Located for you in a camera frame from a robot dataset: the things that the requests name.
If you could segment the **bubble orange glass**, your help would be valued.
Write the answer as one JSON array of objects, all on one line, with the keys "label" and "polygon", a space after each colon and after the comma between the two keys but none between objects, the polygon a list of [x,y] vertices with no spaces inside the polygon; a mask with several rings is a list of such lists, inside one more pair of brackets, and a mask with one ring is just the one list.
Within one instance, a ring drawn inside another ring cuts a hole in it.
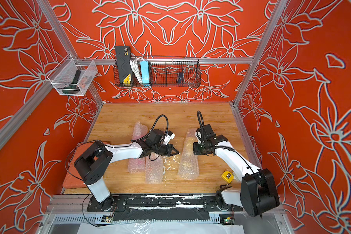
[{"label": "bubble orange glass", "polygon": [[145,161],[145,182],[160,184],[163,181],[163,157],[152,153]]}]

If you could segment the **clear bubble wrap sheet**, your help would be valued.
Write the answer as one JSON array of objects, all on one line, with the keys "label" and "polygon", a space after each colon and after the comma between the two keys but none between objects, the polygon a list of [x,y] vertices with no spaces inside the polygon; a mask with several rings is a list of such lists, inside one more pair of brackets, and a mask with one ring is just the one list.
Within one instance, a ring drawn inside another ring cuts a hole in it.
[{"label": "clear bubble wrap sheet", "polygon": [[199,176],[198,156],[193,150],[194,143],[198,143],[196,130],[192,128],[187,131],[180,158],[177,175],[186,180],[194,180]]}]

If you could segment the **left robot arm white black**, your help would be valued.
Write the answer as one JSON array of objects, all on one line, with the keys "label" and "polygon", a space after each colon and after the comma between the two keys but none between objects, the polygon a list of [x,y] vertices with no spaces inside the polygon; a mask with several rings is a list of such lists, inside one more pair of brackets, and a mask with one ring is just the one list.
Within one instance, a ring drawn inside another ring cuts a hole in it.
[{"label": "left robot arm white black", "polygon": [[141,159],[156,154],[172,157],[179,151],[170,143],[175,134],[159,129],[134,139],[129,144],[109,145],[95,141],[74,162],[74,167],[99,205],[111,204],[113,197],[103,176],[108,166],[114,162]]}]

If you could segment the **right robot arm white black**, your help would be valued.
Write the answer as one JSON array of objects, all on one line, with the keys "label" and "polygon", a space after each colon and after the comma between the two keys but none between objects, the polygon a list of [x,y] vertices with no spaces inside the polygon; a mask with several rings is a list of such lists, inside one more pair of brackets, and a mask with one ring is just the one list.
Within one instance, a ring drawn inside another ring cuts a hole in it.
[{"label": "right robot arm white black", "polygon": [[212,127],[202,124],[196,130],[197,142],[193,144],[194,154],[209,155],[222,159],[240,181],[240,189],[232,187],[220,191],[227,205],[240,206],[251,217],[261,216],[264,212],[280,205],[277,187],[272,172],[260,169],[250,163],[223,135],[216,135]]}]

